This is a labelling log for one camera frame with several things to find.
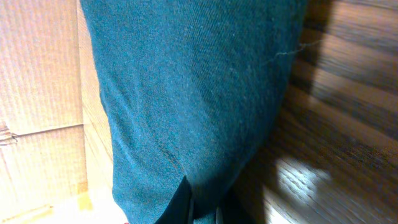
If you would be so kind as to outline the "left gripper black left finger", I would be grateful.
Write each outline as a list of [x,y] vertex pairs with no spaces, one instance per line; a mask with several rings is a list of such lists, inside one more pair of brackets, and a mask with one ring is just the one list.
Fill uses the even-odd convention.
[[155,224],[193,224],[194,199],[191,186],[184,177],[167,208]]

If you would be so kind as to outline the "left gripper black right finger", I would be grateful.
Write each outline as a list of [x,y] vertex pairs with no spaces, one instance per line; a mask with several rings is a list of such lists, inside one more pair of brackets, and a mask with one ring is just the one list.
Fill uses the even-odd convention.
[[217,208],[217,224],[255,224],[233,189],[228,191]]

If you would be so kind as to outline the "dark navy cloth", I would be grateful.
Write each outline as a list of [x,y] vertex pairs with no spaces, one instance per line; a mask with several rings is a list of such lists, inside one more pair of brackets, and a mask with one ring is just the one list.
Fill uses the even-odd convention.
[[216,210],[269,135],[303,0],[81,2],[113,150],[112,195],[130,223],[168,223],[186,181],[194,223]]

